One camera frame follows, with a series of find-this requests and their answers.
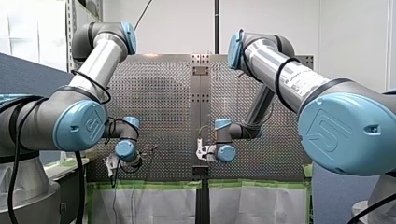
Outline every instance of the pegboard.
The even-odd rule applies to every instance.
[[[209,126],[205,136],[210,137],[204,139],[209,143],[215,119],[241,121],[245,117],[260,84],[251,77],[238,77],[241,72],[227,67],[225,55],[201,57],[205,57],[204,64],[196,62],[197,55],[135,55],[117,67],[109,84],[113,100],[107,105],[108,115],[116,119],[139,118],[138,149],[149,152],[158,146],[151,156],[144,158],[137,174],[119,172],[121,179],[191,180],[192,166],[197,164],[197,129]],[[313,66],[312,56],[299,59]],[[197,76],[193,69],[196,65],[204,65],[210,71]],[[97,145],[96,159],[87,171],[89,181],[108,180],[103,159],[114,152],[118,141]],[[304,178],[302,165],[310,160],[300,144],[297,117],[277,99],[260,139],[233,142],[236,160],[228,164],[210,162],[210,178],[286,181]]]
[[[134,116],[140,119],[137,147],[152,155],[144,158],[136,179],[191,180],[191,57],[136,55],[120,63],[109,84],[113,100],[108,115],[117,119]],[[107,146],[99,143],[96,160],[88,169],[90,181],[108,180],[102,161],[114,152],[118,139]],[[120,178],[133,178],[119,172]]]
[[[313,67],[313,56],[298,56],[300,62]],[[240,122],[248,113],[260,83],[241,71],[228,68],[226,56],[211,58],[211,114],[209,135],[213,139],[216,119]],[[210,162],[209,178],[249,178],[302,180],[303,164],[310,162],[300,144],[297,116],[275,97],[271,118],[262,127],[262,137],[233,140],[236,159],[229,163]]]

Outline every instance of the black cable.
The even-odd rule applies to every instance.
[[[152,2],[152,0],[148,1],[148,4],[146,5],[145,10],[143,10],[142,15],[140,15],[139,20],[137,20],[136,26],[134,27],[134,31],[137,29],[137,26],[139,25],[140,21],[142,20],[143,16],[145,15],[146,11],[148,10],[149,5],[151,4],[151,2]]]
[[[117,199],[117,185],[118,185],[118,183],[117,183],[117,178],[116,178],[116,182],[115,182],[114,187],[111,186],[111,187],[114,189],[113,212],[114,212],[114,216],[116,217],[116,224],[117,224],[118,221],[119,221],[118,216],[117,216],[117,211],[116,211],[116,208],[115,208],[116,199]]]
[[[388,196],[387,198],[385,198],[385,199],[383,199],[383,200],[381,200],[381,201],[379,201],[379,202],[367,207],[363,211],[359,212],[356,216],[354,216],[352,219],[350,219],[347,224],[359,223],[359,219],[361,219],[362,217],[364,217],[367,214],[373,212],[375,209],[377,209],[377,208],[379,208],[379,207],[381,207],[381,206],[383,206],[383,205],[385,205],[387,203],[395,201],[395,200],[396,200],[396,193]]]
[[[133,180],[133,189],[132,189],[132,194],[131,194],[131,218],[132,218],[132,224],[134,224],[134,175],[132,175],[132,180]]]
[[[245,64],[245,67],[246,67],[246,69],[247,69],[248,75],[249,75],[250,77],[253,77],[254,79],[256,79],[256,81],[262,83],[260,80],[258,80],[258,79],[253,75],[253,72],[251,71],[250,67],[248,66],[248,59],[247,59],[247,56],[246,56],[246,54],[245,54],[245,46],[244,46],[244,40],[243,40],[243,36],[242,36],[243,33],[244,33],[244,30],[243,30],[243,29],[240,29],[240,30],[239,30],[239,42],[241,43],[242,58],[243,58],[243,60],[244,60],[244,64]]]
[[[108,117],[108,121],[107,122],[109,122],[109,124],[108,124],[109,137],[105,140],[105,145],[107,145],[110,142],[111,136],[116,132],[116,126],[117,126],[116,120],[114,118],[112,118],[112,117]]]
[[[87,75],[85,75],[85,74],[83,74],[83,73],[81,73],[81,72],[79,72],[77,70],[72,70],[72,74],[75,75],[75,76],[79,75],[79,76],[84,77],[85,79],[89,80],[92,84],[94,84],[96,87],[99,87],[99,89],[101,89],[107,95],[107,99],[105,101],[101,102],[102,105],[105,105],[105,104],[107,104],[108,102],[111,101],[111,95],[108,92],[108,87],[106,87],[106,88],[103,87],[97,81],[93,80],[89,76],[87,76]]]
[[[143,162],[142,162],[142,159],[140,158],[138,164],[136,165],[136,167],[135,167],[132,171],[127,171],[127,170],[125,170],[125,168],[121,165],[121,161],[119,160],[119,162],[118,162],[118,166],[121,168],[121,170],[122,170],[125,174],[134,174],[134,173],[136,173],[137,171],[139,171],[139,169],[140,169],[140,167],[142,166],[142,164],[143,164]]]
[[[27,120],[28,116],[35,110],[35,108],[40,105],[42,102],[46,101],[47,98],[41,98],[40,100],[36,101],[35,104],[32,106],[32,108],[29,109],[29,111],[23,116],[20,124],[18,125],[18,130],[17,130],[17,141],[15,143],[15,160],[14,160],[14,167],[12,169],[12,175],[11,179],[9,182],[8,186],[8,196],[7,196],[7,206],[8,206],[8,215],[9,218],[11,219],[12,224],[18,224],[17,217],[15,216],[15,211],[14,211],[14,189],[15,189],[15,182],[17,180],[17,174],[18,174],[18,169],[20,167],[20,153],[21,153],[21,131],[23,128],[24,122]]]
[[[84,218],[84,205],[85,205],[85,186],[84,186],[84,166],[82,165],[82,158],[79,151],[75,152],[76,161],[78,166],[78,213],[76,218],[77,224],[82,224],[82,219]]]
[[[296,58],[288,58],[285,62],[283,62],[283,63],[279,66],[279,68],[278,68],[277,71],[276,71],[276,76],[275,76],[275,91],[276,91],[276,95],[277,95],[277,98],[279,99],[279,101],[280,101],[288,110],[294,111],[294,110],[289,106],[289,104],[286,103],[285,99],[283,98],[282,94],[280,93],[280,86],[279,86],[280,74],[282,74],[283,68],[285,68],[285,66],[286,66],[288,63],[291,63],[291,62],[297,62],[297,63],[299,63],[300,61],[299,61],[298,59],[296,59]]]

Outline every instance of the metal frame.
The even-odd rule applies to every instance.
[[[67,43],[67,72],[73,69],[77,69],[78,65],[74,62],[72,57],[72,39],[74,32],[77,30],[77,11],[76,11],[77,0],[65,0],[66,2],[66,43]],[[98,12],[99,21],[103,20],[103,0],[95,1]]]
[[[313,57],[312,56],[299,56],[300,61],[309,66],[313,66]],[[201,129],[201,138],[203,139],[203,145],[210,145],[209,142],[212,139],[212,127],[213,120],[218,118],[212,118],[212,100],[213,93],[216,93],[217,90],[213,89],[212,76],[213,73],[216,73],[218,69],[221,69],[220,66],[223,66],[219,63],[225,63],[226,56],[225,55],[206,55],[206,54],[193,54],[193,55],[135,55],[127,58],[124,63],[119,64],[118,69],[115,72],[115,75],[110,83],[110,92],[118,95],[119,97],[115,97],[113,102],[108,105],[108,113],[110,116],[116,118],[122,118],[123,116],[137,116],[139,114],[135,114],[136,108],[139,106],[143,106],[146,108],[145,113],[159,113],[158,119],[170,119],[168,121],[180,122],[177,118],[168,118],[162,117],[161,112],[161,103],[164,101],[163,96],[158,96],[158,101],[151,102],[146,97],[146,91],[149,92],[151,89],[145,89],[142,85],[149,85],[150,88],[154,88],[153,90],[158,90],[158,87],[163,85],[171,85],[172,82],[180,82],[184,85],[188,85],[188,90],[184,90],[183,94],[186,94],[187,97],[184,97],[181,105],[175,106],[184,106],[184,112],[188,113],[188,121],[183,119],[188,123],[184,124],[185,128],[181,130],[179,135],[183,139],[178,139],[175,141],[182,142],[179,144],[177,148],[164,148],[159,146],[154,152],[154,157],[151,159],[150,157],[146,157],[144,160],[144,164],[136,175],[127,175],[120,172],[120,178],[128,178],[128,179],[145,179],[145,180],[155,180],[155,181],[175,181],[175,180],[200,180],[202,181],[202,187],[197,190],[196,194],[196,224],[206,224],[210,222],[210,202],[209,202],[209,186],[208,180],[210,178],[256,178],[256,179],[274,179],[274,180],[285,180],[285,181],[304,181],[303,167],[301,167],[301,172],[298,173],[298,176],[275,176],[274,178],[266,177],[265,175],[257,175],[257,176],[246,176],[237,174],[234,176],[227,176],[230,172],[234,172],[233,170],[227,170],[223,167],[233,166],[232,164],[218,164],[218,162],[207,163],[206,161],[200,161],[195,156],[195,150],[197,149],[197,137],[198,132]],[[238,75],[239,72],[230,70],[230,77],[234,75]],[[178,76],[183,76],[183,80],[178,80]],[[137,79],[146,78],[146,82],[138,81]],[[256,81],[254,79],[249,79],[248,83],[251,85],[256,85]],[[145,107],[144,104],[152,103],[151,107]],[[243,106],[249,107],[249,104],[243,103]],[[277,105],[277,111],[281,111],[282,118],[288,118],[289,120],[293,120],[296,122],[295,115],[288,112],[283,105]],[[183,117],[186,114],[178,114],[178,116]],[[148,146],[150,144],[157,144],[158,141],[167,141],[166,139],[160,139],[156,135],[167,135],[169,137],[169,133],[177,129],[178,126],[169,126],[170,122],[166,120],[160,120],[159,125],[165,127],[164,130],[148,130],[148,127],[144,127],[145,123],[148,122],[148,118],[153,118],[153,115],[143,116],[142,120],[142,134],[139,138],[138,147],[139,150],[143,152],[148,150]],[[301,149],[302,147],[299,145],[298,140],[293,142],[294,145],[291,147],[296,150]],[[107,181],[106,176],[106,167],[104,163],[100,160],[105,157],[107,153],[112,152],[114,150],[115,142],[113,140],[110,141],[110,144],[104,147],[102,144],[97,146],[97,154],[100,157],[96,161],[92,161],[91,165],[88,169],[88,179],[89,181]],[[172,160],[164,160],[163,156],[166,157],[167,154],[163,153],[171,153],[172,151],[184,151],[185,153],[190,153],[190,158],[185,160],[183,158],[173,158]],[[309,157],[304,154],[303,155],[303,164],[311,163]],[[222,169],[221,173],[225,174],[221,175],[213,175],[216,170],[214,169]]]

